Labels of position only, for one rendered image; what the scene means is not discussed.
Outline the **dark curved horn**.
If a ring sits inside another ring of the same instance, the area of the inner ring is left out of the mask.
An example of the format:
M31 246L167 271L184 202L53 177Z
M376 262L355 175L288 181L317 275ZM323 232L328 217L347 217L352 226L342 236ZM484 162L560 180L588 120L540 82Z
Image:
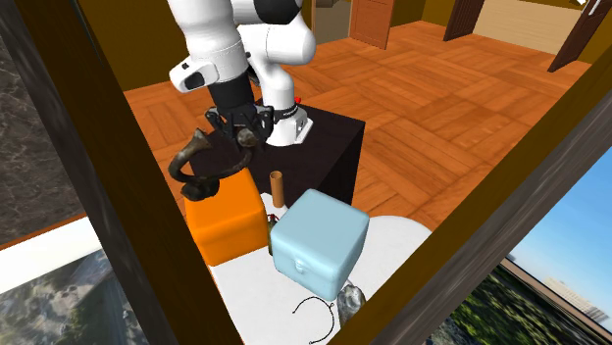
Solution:
M181 195L195 202L213 197L219 192L222 178L239 173L246 168L253 157L259 140L250 129L243 128L237 134L237 144L243 153L243 157L234 166L212 175L186 174L181 169L193 155L213 148L205 133L196 128L189 142L175 154L168 166L171 178L183 184L180 191Z

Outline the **brown tube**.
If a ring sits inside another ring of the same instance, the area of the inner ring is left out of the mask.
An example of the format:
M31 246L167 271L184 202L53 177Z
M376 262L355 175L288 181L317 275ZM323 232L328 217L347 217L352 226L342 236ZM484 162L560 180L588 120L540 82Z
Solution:
M282 208L284 202L283 175L280 171L270 173L271 194L275 208Z

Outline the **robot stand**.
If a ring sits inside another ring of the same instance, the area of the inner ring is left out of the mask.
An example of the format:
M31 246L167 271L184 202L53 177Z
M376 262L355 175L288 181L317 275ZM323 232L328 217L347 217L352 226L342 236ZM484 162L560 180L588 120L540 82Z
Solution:
M307 106L313 125L296 145L268 145L256 150L248 169L261 193L271 191L270 173L282 173L285 204L292 205L306 190L319 190L348 205L352 203L365 123Z

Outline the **orange box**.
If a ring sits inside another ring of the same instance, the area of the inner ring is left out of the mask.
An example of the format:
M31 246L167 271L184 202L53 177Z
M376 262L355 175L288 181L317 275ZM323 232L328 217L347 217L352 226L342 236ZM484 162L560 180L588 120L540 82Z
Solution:
M220 180L218 193L184 199L186 223L204 262L220 265L268 244L264 203L249 169Z

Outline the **small dark green bottle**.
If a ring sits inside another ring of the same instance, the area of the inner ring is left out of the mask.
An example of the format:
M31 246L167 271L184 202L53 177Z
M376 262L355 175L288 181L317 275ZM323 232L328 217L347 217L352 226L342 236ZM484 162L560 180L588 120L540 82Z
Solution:
M273 255L273 246L272 246L272 229L278 223L279 218L275 214L268 214L268 251L270 255Z

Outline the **orange wooden door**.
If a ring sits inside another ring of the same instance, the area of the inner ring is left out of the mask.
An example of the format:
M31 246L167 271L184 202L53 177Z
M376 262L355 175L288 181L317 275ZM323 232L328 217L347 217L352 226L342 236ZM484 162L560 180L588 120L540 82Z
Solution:
M385 49L394 0L352 0L349 37Z

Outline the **light blue box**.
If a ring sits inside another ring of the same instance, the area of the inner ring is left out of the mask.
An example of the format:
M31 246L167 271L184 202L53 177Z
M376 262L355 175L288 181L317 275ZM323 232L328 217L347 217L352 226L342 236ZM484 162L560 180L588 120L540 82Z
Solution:
M271 231L274 265L286 277L332 301L362 253L369 222L366 213L308 189Z

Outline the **white round table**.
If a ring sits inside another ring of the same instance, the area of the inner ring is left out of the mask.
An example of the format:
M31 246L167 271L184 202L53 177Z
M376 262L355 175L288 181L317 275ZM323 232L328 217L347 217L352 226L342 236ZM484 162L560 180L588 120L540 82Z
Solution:
M371 298L430 234L405 217L370 217L362 253L343 287L351 283ZM316 299L291 313L317 295L277 271L268 247L215 266L212 274L245 345L308 345L330 330L330 312ZM334 302L335 326L315 345L327 345L341 329L336 298L327 302Z

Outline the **grey stone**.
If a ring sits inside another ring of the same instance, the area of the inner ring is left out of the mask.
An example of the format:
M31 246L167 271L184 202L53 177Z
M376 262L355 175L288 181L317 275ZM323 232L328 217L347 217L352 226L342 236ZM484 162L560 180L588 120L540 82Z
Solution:
M351 283L344 286L336 297L339 324L346 323L365 305L366 297L362 290Z

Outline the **dark brown door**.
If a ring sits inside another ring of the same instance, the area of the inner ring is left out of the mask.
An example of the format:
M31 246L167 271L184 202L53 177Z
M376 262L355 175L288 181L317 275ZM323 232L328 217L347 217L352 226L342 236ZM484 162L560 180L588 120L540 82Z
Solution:
M485 0L455 0L444 41L472 34Z
M549 73L576 61L612 8L612 0L588 0L554 60Z

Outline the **brown window frame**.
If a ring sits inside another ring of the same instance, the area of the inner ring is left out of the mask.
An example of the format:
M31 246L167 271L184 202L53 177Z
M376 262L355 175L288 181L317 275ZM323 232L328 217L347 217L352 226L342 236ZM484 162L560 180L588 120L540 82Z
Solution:
M0 36L151 345L241 345L75 2L0 0ZM422 345L611 146L612 47L332 345Z

